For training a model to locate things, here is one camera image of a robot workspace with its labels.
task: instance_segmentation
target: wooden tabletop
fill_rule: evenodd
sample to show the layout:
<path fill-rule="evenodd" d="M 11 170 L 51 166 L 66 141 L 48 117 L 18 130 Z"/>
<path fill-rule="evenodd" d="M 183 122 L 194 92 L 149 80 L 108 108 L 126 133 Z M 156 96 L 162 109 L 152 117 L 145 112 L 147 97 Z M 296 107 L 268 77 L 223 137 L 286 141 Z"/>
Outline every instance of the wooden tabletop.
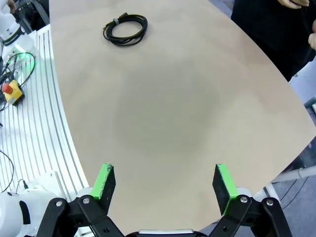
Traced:
<path fill-rule="evenodd" d="M 109 216 L 124 234 L 205 227 L 220 218 L 216 163 L 255 193 L 316 135 L 281 73 L 207 0 L 50 4 L 72 138 L 91 186 L 103 163 L 114 165 Z M 124 12 L 149 22 L 132 47 L 102 36 Z M 125 23 L 114 34 L 138 29 Z"/>

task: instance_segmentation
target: hand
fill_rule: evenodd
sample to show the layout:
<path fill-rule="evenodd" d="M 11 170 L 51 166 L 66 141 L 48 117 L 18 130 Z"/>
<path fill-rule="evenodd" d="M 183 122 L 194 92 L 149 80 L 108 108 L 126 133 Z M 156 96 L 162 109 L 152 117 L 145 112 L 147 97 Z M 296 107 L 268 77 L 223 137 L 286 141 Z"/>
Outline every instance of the hand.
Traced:
<path fill-rule="evenodd" d="M 292 9 L 300 9 L 302 6 L 309 6 L 309 0 L 278 0 L 281 5 L 292 8 Z"/>
<path fill-rule="evenodd" d="M 8 0 L 8 6 L 10 7 L 10 13 L 13 14 L 15 13 L 16 7 L 14 0 Z"/>
<path fill-rule="evenodd" d="M 308 43 L 311 45 L 311 47 L 316 50 L 316 20 L 313 23 L 313 34 L 310 35 L 308 38 Z"/>

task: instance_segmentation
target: person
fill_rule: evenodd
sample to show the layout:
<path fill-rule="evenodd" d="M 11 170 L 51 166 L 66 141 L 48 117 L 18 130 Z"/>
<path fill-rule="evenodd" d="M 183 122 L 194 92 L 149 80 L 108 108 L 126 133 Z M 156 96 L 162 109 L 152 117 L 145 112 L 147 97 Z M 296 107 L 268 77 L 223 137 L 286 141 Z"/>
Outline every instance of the person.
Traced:
<path fill-rule="evenodd" d="M 8 6 L 10 7 L 10 13 L 15 13 L 16 6 L 14 0 L 8 0 Z"/>
<path fill-rule="evenodd" d="M 316 0 L 236 0 L 232 20 L 287 81 L 316 56 Z"/>

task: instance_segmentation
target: coiled cable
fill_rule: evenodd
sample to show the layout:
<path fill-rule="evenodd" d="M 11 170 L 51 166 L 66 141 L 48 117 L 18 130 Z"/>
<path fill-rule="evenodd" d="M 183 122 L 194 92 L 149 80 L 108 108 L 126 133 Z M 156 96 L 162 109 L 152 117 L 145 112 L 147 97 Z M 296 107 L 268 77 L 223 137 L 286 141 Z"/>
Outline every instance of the coiled cable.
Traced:
<path fill-rule="evenodd" d="M 112 32 L 115 26 L 123 22 L 135 21 L 142 26 L 142 29 L 137 32 L 136 34 L 129 36 L 129 37 L 116 37 L 113 36 Z M 110 41 L 112 44 L 117 46 L 132 46 L 138 44 L 144 37 L 146 30 L 147 30 L 148 22 L 146 17 L 141 15 L 128 15 L 124 13 L 118 19 L 113 19 L 110 23 L 106 24 L 103 28 L 103 37 Z"/>

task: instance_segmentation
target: emergency stop button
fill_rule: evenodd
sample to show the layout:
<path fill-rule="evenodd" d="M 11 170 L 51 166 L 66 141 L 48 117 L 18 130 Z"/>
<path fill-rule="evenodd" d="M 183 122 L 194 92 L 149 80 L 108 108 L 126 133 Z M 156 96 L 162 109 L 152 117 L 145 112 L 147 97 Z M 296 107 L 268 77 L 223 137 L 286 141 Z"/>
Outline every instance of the emergency stop button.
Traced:
<path fill-rule="evenodd" d="M 13 91 L 12 87 L 8 83 L 4 83 L 2 86 L 2 92 L 5 92 L 7 94 L 11 94 Z"/>

